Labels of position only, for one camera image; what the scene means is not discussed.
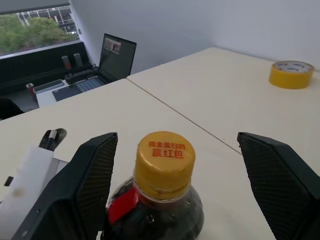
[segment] laptop screen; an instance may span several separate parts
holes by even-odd
[[[99,73],[109,81],[125,79],[131,73],[137,44],[104,34]]]

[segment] dark liquid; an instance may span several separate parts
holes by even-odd
[[[133,180],[125,182],[111,202],[129,191]],[[204,223],[200,197],[191,186],[186,195],[172,203],[139,200],[135,208],[118,219],[107,240],[194,240]]]

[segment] tree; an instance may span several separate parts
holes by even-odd
[[[15,14],[0,15],[0,55],[61,44],[77,39],[67,34],[51,18],[34,17],[22,25]]]

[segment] window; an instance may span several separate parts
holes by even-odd
[[[0,15],[0,56],[78,39],[70,6]]]

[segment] laptop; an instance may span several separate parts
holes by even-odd
[[[131,73],[136,47],[135,42],[105,33],[96,76],[53,91],[55,100],[58,102],[114,81],[125,79]]]

